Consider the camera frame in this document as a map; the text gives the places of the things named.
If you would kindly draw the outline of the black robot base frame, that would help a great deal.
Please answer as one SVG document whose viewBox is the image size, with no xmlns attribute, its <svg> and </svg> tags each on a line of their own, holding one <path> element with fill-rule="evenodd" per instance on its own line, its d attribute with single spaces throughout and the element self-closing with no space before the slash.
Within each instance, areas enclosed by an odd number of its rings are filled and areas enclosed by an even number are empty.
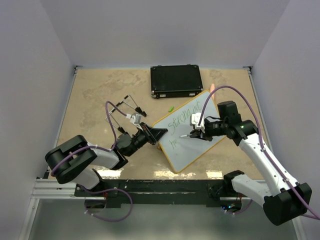
<svg viewBox="0 0 320 240">
<path fill-rule="evenodd" d="M 224 207 L 238 209 L 246 197 L 222 189 L 221 179 L 106 179 L 86 192 L 78 184 L 76 197 L 86 198 L 89 208 L 120 208 L 122 204 L 138 205 L 205 205 L 206 207 Z"/>
</svg>

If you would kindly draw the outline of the white green whiteboard marker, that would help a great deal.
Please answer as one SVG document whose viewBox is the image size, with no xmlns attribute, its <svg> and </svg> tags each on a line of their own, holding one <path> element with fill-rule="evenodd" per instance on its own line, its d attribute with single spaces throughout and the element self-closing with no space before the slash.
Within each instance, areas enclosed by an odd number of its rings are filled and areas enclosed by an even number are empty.
<svg viewBox="0 0 320 240">
<path fill-rule="evenodd" d="M 187 137 L 190 137 L 191 134 L 184 134 L 184 135 L 181 135 L 180 138 L 187 138 Z"/>
</svg>

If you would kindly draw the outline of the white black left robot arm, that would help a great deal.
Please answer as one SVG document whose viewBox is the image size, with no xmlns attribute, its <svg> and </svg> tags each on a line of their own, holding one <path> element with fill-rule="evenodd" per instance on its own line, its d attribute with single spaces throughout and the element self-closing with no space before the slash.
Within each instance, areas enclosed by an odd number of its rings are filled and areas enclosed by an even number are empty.
<svg viewBox="0 0 320 240">
<path fill-rule="evenodd" d="M 89 143 L 83 135 L 77 135 L 44 157 L 51 169 L 51 175 L 59 184 L 74 182 L 85 187 L 92 196 L 99 196 L 104 190 L 102 178 L 89 165 L 97 165 L 110 170 L 119 170 L 145 144 L 155 145 L 168 132 L 166 128 L 153 128 L 142 122 L 137 133 L 125 132 L 115 141 L 115 146 L 107 149 Z"/>
</svg>

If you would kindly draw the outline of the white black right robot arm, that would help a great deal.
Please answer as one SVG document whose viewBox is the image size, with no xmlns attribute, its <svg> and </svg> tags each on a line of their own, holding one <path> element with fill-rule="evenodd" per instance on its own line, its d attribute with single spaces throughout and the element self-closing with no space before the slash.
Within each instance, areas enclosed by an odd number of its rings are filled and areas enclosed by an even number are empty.
<svg viewBox="0 0 320 240">
<path fill-rule="evenodd" d="M 234 101 L 218 104 L 219 117 L 204 118 L 201 112 L 193 113 L 190 138 L 212 141 L 226 136 L 254 163 L 263 176 L 266 186 L 235 170 L 223 177 L 222 191 L 230 197 L 243 194 L 259 204 L 269 221 L 279 226 L 307 212 L 312 189 L 299 183 L 268 148 L 251 120 L 242 120 Z"/>
</svg>

